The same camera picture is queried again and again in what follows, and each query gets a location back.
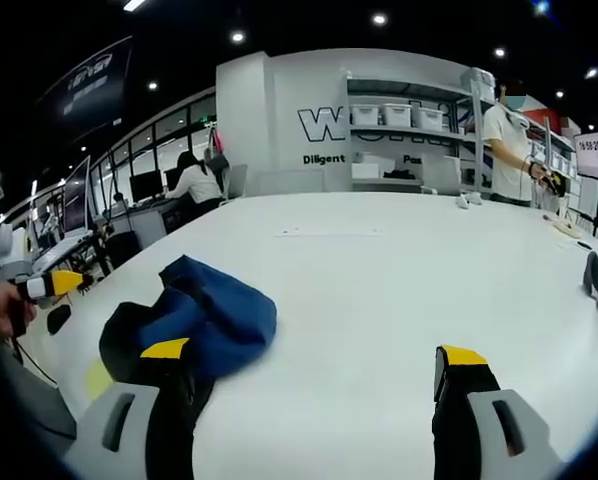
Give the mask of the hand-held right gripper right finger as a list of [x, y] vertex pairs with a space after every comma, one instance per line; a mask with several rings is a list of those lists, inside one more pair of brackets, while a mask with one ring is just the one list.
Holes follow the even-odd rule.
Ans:
[[563, 470], [548, 424], [500, 387], [479, 353], [436, 348], [433, 401], [436, 479], [554, 479]]

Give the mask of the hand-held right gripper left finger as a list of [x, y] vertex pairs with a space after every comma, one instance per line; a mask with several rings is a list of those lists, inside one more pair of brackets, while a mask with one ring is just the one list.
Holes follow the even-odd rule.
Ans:
[[200, 396], [188, 338], [156, 343], [120, 363], [93, 363], [93, 402], [63, 462], [78, 479], [191, 479]]

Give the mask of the person's left hand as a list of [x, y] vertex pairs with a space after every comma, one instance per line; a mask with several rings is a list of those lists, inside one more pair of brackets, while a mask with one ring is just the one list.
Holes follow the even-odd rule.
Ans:
[[25, 326], [36, 317], [36, 307], [20, 296], [15, 285], [0, 282], [0, 338], [10, 339], [14, 335], [12, 313], [18, 313]]

